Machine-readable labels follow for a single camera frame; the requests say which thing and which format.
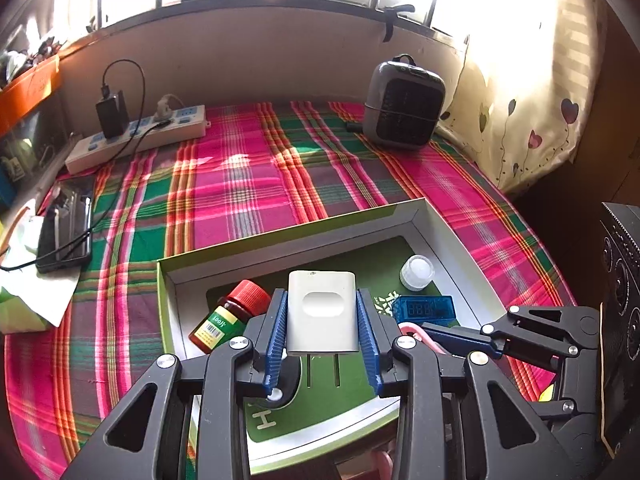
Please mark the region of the blue usb tester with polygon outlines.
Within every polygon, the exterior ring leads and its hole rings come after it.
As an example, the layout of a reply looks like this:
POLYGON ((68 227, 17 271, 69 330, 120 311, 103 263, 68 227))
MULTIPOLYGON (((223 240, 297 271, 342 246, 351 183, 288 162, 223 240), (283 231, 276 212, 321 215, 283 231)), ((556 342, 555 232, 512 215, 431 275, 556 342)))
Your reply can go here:
POLYGON ((450 326, 457 321, 454 302, 450 296, 402 295, 393 301, 392 312, 398 323, 450 326))

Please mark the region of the pink ear hook clip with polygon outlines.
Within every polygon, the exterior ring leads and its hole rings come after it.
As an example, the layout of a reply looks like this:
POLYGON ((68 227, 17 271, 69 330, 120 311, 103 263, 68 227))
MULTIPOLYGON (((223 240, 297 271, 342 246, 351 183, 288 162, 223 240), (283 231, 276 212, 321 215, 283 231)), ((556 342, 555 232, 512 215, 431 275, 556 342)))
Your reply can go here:
POLYGON ((428 348, 438 354, 447 354, 447 351, 419 325, 411 322, 401 322, 398 324, 400 332, 405 336, 410 336, 416 341, 422 342, 428 348))

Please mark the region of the small white jar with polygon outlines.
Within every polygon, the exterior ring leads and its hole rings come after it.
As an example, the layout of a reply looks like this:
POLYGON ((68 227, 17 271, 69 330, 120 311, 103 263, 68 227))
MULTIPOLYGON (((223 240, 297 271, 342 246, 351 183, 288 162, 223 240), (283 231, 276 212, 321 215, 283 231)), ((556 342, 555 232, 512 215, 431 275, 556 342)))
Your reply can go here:
POLYGON ((401 284, 412 292, 420 292, 427 288, 434 276, 435 268, 433 263, 424 255, 411 256, 399 272, 401 284))

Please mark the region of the red bottle green label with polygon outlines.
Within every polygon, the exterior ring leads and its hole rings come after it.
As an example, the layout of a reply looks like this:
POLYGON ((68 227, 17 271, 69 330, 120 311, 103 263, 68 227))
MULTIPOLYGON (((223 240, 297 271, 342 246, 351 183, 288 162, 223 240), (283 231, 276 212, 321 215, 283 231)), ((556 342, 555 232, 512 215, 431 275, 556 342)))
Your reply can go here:
POLYGON ((267 312, 271 297, 259 285, 240 281, 228 295, 218 299, 213 310, 189 335, 194 346, 210 353, 224 342, 242 336, 248 321, 267 312))

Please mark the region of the black white oval device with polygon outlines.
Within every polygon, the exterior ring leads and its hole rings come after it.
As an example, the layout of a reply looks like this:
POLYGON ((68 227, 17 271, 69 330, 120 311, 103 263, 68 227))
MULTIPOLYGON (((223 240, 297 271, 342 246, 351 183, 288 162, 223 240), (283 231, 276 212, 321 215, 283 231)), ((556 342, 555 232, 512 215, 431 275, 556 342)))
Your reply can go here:
POLYGON ((284 408, 293 401, 302 379, 302 370, 298 356, 287 356, 282 360, 279 381, 266 397, 268 408, 284 408))

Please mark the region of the white wall charger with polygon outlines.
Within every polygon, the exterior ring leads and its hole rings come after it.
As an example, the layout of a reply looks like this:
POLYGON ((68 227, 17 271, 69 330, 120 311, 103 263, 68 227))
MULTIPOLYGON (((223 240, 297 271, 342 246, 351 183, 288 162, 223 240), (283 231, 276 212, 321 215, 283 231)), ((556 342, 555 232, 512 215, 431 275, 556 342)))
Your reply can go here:
POLYGON ((341 387, 340 355, 359 349, 356 291, 352 272, 295 270, 288 274, 286 350, 306 358, 308 388, 314 356, 332 356, 334 385, 341 387))

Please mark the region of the green grey cardboard tray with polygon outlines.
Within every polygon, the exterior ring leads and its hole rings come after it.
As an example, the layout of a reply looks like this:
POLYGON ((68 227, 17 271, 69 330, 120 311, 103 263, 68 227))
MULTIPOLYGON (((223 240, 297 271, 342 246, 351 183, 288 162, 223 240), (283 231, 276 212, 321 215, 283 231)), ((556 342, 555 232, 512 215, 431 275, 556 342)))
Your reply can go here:
POLYGON ((270 294, 287 290, 294 318, 323 346, 320 354, 296 356, 302 376, 291 399, 276 392, 268 402, 246 404, 255 474, 344 448, 396 419, 398 400, 378 398, 361 356, 337 354, 335 345, 355 327, 346 302, 356 290, 367 289, 375 309, 390 314, 406 291, 401 268, 417 255, 434 269, 426 292, 450 297, 461 325, 477 328, 503 314, 488 279, 427 200, 343 214, 160 261, 160 332, 164 349, 178 358, 198 356, 190 333, 242 280, 270 294))

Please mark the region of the black smartphone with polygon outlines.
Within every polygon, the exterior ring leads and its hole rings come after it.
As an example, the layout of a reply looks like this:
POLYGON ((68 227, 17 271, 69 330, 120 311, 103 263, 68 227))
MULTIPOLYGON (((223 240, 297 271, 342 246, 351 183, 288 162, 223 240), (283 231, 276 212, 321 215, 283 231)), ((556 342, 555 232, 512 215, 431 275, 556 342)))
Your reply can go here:
POLYGON ((92 184, 82 179, 67 180, 54 188, 38 240, 39 273, 80 269, 90 261, 92 203, 92 184))

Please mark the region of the grey mini heater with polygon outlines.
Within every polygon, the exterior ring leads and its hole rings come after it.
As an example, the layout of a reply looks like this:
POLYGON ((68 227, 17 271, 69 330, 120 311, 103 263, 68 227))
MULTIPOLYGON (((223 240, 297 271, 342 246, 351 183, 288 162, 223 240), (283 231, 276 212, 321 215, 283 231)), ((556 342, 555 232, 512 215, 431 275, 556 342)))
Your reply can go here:
POLYGON ((375 67, 364 101, 362 133, 370 141, 416 150, 435 130, 446 96, 437 74, 403 53, 375 67))

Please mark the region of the plaid pink green cloth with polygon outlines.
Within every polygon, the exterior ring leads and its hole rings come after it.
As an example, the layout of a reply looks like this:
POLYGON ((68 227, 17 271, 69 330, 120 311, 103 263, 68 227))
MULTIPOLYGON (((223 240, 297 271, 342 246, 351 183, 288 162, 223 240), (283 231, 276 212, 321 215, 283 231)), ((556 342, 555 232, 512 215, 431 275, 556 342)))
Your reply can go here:
POLYGON ((201 139, 99 172, 104 220, 61 325, 3 341, 1 429, 21 459, 3 478, 58 478, 160 354, 161 258, 426 197, 504 304, 574 304, 534 231, 454 144, 378 148, 346 130, 361 114, 341 102, 216 107, 201 139))

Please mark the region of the heart pattern curtain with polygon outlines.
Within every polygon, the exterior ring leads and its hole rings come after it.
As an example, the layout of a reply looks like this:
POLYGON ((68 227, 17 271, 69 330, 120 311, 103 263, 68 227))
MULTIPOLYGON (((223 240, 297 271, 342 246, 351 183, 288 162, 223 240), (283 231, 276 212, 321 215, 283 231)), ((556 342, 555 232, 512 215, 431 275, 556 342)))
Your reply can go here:
POLYGON ((573 159, 606 32, 603 0, 438 0, 462 39, 444 133, 500 191, 520 194, 573 159))

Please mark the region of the white power strip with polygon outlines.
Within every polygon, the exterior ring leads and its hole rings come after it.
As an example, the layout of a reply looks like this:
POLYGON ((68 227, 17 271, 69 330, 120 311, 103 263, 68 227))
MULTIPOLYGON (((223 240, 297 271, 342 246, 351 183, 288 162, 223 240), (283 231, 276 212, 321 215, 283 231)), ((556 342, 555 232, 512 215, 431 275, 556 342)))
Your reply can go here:
POLYGON ((65 166, 70 174, 79 174, 113 158, 134 152, 152 150, 205 136, 208 121, 204 105, 174 110, 169 124, 160 127, 152 116, 130 122, 121 136, 107 139, 103 132, 77 142, 67 156, 65 166))

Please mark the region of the black power adapter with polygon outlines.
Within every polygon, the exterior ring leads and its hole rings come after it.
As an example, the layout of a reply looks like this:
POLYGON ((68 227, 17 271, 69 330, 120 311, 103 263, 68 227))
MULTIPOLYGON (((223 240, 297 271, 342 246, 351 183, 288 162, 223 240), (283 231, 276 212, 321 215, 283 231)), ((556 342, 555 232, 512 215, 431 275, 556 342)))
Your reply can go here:
POLYGON ((109 93, 96 103, 100 126, 107 140, 122 136, 129 126, 129 115, 124 92, 109 93))

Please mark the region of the orange storage bin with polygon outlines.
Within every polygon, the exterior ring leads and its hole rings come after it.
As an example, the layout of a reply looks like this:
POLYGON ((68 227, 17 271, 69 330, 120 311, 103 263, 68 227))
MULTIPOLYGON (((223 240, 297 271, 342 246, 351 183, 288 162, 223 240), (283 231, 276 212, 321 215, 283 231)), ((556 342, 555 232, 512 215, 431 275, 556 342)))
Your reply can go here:
POLYGON ((60 57, 57 54, 12 81, 1 91, 0 136, 7 134, 61 84, 60 57))

